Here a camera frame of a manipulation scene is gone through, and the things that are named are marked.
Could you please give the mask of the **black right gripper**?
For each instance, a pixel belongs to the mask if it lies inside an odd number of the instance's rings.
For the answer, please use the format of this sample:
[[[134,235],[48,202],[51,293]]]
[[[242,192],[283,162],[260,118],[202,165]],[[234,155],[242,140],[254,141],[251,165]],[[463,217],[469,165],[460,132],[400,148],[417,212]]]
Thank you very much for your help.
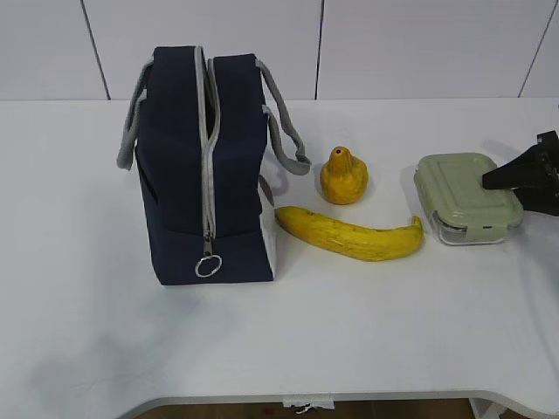
[[[514,194],[525,211],[559,216],[558,151],[555,130],[536,136],[532,146],[511,162],[482,176],[485,189],[515,189]]]

